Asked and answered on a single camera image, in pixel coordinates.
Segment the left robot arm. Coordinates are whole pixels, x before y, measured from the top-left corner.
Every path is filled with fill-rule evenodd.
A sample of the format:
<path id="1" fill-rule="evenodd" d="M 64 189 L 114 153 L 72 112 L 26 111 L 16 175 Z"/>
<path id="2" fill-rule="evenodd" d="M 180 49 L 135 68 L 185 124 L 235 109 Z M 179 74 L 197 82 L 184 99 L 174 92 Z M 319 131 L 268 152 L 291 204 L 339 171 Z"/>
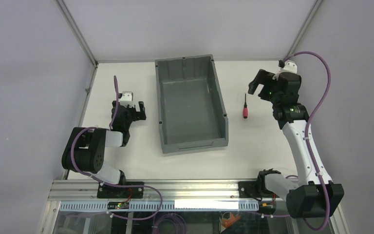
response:
<path id="1" fill-rule="evenodd" d="M 126 186 L 122 170 L 104 160 L 108 147 L 125 147 L 130 139 L 130 127 L 135 121 L 146 120 L 145 105 L 112 102 L 112 122 L 109 129 L 99 127 L 74 127 L 62 155 L 61 164 L 66 170 L 81 173 L 102 183 Z"/>

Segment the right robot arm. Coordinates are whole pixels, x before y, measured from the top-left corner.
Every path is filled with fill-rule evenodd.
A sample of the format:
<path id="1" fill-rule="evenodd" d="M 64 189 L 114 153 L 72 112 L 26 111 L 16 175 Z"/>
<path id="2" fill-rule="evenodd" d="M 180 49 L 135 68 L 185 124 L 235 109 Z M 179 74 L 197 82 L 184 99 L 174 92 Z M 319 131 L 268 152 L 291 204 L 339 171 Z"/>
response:
<path id="1" fill-rule="evenodd" d="M 344 189 L 333 182 L 316 150 L 309 114 L 298 101 L 301 76 L 291 72 L 275 75 L 260 69 L 249 83 L 248 93 L 254 94 L 259 85 L 262 90 L 258 96 L 272 103 L 273 117 L 291 148 L 298 183 L 277 170 L 262 170 L 256 180 L 255 196 L 277 195 L 286 202 L 292 218 L 331 217 L 344 197 Z"/>

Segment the red handled screwdriver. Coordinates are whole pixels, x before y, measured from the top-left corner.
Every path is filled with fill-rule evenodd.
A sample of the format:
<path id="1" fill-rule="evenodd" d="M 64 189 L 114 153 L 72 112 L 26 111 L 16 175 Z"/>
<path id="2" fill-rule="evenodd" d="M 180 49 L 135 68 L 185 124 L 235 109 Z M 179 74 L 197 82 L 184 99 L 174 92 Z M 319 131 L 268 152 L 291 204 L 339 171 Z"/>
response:
<path id="1" fill-rule="evenodd" d="M 248 108 L 247 108 L 247 94 L 244 94 L 244 105 L 243 105 L 243 118 L 247 119 L 248 118 Z"/>

